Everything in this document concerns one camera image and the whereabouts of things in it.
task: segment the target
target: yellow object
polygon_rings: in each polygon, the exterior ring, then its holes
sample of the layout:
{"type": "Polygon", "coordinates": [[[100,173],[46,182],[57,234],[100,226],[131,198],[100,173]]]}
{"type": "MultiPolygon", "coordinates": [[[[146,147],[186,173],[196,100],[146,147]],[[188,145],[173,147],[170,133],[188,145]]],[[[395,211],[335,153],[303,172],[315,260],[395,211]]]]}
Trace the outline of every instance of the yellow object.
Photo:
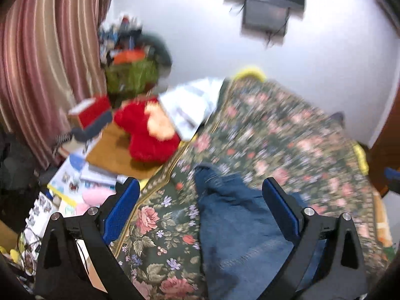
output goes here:
{"type": "Polygon", "coordinates": [[[364,176],[367,176],[370,167],[368,166],[367,157],[365,155],[364,149],[358,143],[356,143],[353,145],[353,150],[358,160],[359,170],[361,170],[364,176]]]}
{"type": "Polygon", "coordinates": [[[146,187],[148,181],[149,181],[149,179],[141,179],[141,180],[139,180],[140,190],[142,190],[143,188],[146,187]]]}
{"type": "Polygon", "coordinates": [[[233,80],[239,80],[245,77],[256,77],[261,82],[267,81],[267,76],[265,73],[258,67],[247,67],[241,71],[239,71],[236,75],[233,76],[233,80]]]}
{"type": "Polygon", "coordinates": [[[15,264],[18,264],[21,261],[21,257],[15,249],[11,249],[9,255],[15,264]]]}
{"type": "Polygon", "coordinates": [[[47,184],[47,188],[50,189],[54,194],[57,194],[62,200],[67,202],[69,205],[71,205],[73,207],[77,206],[76,201],[74,201],[72,198],[66,196],[64,193],[61,193],[55,187],[51,186],[50,184],[47,184]]]}
{"type": "Polygon", "coordinates": [[[0,244],[7,252],[15,248],[17,238],[17,234],[0,220],[0,244]]]}

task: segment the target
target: orange object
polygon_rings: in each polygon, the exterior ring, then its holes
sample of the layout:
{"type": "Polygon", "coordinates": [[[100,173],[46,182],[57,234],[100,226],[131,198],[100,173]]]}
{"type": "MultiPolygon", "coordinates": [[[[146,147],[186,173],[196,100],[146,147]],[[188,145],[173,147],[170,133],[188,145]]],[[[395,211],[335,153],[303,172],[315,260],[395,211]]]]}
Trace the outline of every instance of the orange object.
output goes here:
{"type": "Polygon", "coordinates": [[[143,60],[146,57],[142,49],[126,50],[114,56],[114,64],[132,63],[143,60]]]}

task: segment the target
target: wooden door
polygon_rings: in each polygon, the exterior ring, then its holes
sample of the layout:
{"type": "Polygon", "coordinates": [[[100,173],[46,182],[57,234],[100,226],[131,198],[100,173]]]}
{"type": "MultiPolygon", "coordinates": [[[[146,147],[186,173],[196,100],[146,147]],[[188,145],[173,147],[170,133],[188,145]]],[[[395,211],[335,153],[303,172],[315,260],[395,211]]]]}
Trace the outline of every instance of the wooden door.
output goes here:
{"type": "Polygon", "coordinates": [[[378,139],[367,156],[369,179],[382,196],[386,194],[385,167],[400,168],[400,92],[397,91],[393,106],[378,139]]]}

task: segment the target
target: green bag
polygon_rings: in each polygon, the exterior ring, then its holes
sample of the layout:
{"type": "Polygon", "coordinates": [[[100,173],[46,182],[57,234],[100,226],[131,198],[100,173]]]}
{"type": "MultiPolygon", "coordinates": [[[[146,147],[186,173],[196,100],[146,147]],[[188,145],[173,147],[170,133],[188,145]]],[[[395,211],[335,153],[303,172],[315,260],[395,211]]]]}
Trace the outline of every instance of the green bag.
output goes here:
{"type": "Polygon", "coordinates": [[[107,92],[113,107],[126,99],[135,98],[154,86],[159,79],[159,70],[153,60],[110,65],[105,68],[107,92]]]}

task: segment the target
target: white wall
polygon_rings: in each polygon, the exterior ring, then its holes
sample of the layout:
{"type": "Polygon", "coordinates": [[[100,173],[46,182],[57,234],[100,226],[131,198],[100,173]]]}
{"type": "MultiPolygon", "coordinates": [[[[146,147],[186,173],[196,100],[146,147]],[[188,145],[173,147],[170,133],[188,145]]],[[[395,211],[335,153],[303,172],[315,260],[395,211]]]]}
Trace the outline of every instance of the white wall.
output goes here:
{"type": "Polygon", "coordinates": [[[389,191],[383,198],[383,203],[386,207],[387,220],[389,221],[389,228],[391,232],[391,237],[393,238],[393,243],[395,248],[399,248],[400,241],[400,195],[392,191],[389,191]]]}
{"type": "Polygon", "coordinates": [[[399,40],[375,0],[306,0],[283,46],[241,34],[242,15],[224,0],[113,0],[139,17],[173,57],[167,84],[262,68],[327,113],[344,111],[349,134],[368,143],[395,79],[399,40]]]}
{"type": "Polygon", "coordinates": [[[118,17],[118,14],[115,14],[115,6],[114,6],[114,1],[111,0],[111,3],[109,4],[109,9],[107,12],[107,15],[105,16],[105,22],[106,23],[113,23],[115,19],[118,17]]]}

